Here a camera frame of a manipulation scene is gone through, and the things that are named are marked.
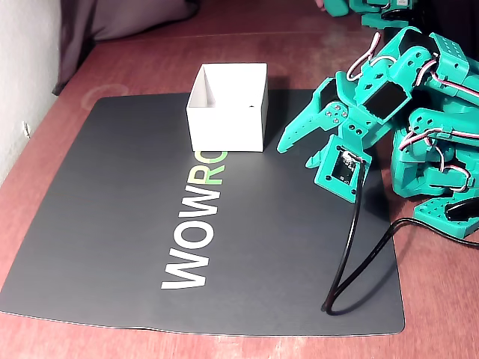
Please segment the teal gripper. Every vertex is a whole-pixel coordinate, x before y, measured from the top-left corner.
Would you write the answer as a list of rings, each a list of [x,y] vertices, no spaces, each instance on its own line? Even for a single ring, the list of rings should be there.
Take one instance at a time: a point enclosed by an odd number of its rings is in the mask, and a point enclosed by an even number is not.
[[[347,80],[345,72],[337,72],[335,78],[321,83],[311,101],[285,127],[277,150],[285,153],[314,130],[329,131],[346,119],[347,130],[354,126],[354,136],[360,137],[362,147],[367,149],[399,126],[398,114],[411,99],[411,87],[398,84],[387,72],[364,74],[355,82]],[[328,154],[326,147],[318,150],[305,167],[321,168]]]

